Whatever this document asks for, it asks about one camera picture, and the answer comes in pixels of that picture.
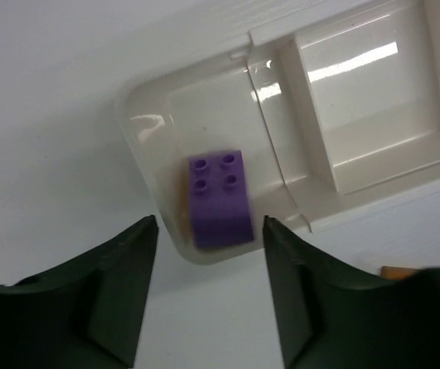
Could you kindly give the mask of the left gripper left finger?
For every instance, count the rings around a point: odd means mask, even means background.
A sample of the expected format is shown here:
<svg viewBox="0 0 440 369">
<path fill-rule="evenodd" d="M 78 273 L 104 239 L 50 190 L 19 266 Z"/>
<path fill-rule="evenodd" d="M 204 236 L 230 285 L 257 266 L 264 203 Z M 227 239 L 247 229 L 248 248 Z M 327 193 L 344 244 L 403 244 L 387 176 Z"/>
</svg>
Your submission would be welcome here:
<svg viewBox="0 0 440 369">
<path fill-rule="evenodd" d="M 147 216 L 60 265 L 0 284 L 0 368 L 131 368 L 158 242 Z"/>
</svg>

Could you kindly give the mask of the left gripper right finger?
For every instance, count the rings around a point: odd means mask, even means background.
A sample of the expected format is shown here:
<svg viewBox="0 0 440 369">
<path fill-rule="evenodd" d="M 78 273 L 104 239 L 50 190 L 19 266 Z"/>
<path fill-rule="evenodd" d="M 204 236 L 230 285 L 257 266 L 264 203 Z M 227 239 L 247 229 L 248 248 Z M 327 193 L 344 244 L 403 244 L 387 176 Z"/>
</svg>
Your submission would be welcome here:
<svg viewBox="0 0 440 369">
<path fill-rule="evenodd" d="M 287 368 L 440 368 L 440 268 L 385 279 L 272 217 L 263 244 Z"/>
</svg>

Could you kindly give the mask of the purple lego brick lone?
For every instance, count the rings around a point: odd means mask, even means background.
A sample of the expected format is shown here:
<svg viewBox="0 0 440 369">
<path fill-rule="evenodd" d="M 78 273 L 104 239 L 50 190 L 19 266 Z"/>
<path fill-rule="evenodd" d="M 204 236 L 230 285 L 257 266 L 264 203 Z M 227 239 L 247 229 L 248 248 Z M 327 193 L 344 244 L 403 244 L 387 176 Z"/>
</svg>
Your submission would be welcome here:
<svg viewBox="0 0 440 369">
<path fill-rule="evenodd" d="M 254 241 L 241 151 L 188 159 L 188 216 L 194 244 L 202 251 Z"/>
</svg>

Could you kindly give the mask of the brown flat lego brick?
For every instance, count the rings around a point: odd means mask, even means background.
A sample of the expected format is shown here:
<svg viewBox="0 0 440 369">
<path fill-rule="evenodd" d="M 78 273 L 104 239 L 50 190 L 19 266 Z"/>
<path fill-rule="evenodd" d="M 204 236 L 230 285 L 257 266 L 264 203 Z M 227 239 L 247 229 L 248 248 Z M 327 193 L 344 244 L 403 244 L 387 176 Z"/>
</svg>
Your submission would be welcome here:
<svg viewBox="0 0 440 369">
<path fill-rule="evenodd" d="M 388 280 L 400 281 L 412 276 L 416 272 L 417 270 L 413 268 L 382 266 L 380 270 L 380 276 Z"/>
</svg>

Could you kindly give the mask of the white three-compartment tray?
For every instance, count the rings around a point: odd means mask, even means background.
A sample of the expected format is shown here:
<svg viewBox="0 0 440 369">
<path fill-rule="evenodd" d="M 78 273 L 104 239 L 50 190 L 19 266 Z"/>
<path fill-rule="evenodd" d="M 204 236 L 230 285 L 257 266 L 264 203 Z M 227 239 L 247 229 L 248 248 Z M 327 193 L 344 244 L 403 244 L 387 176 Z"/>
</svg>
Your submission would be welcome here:
<svg viewBox="0 0 440 369">
<path fill-rule="evenodd" d="M 440 1 L 323 1 L 204 61 L 131 82 L 115 110 L 178 253 L 201 248 L 188 160 L 239 150 L 264 216 L 320 232 L 440 191 Z"/>
</svg>

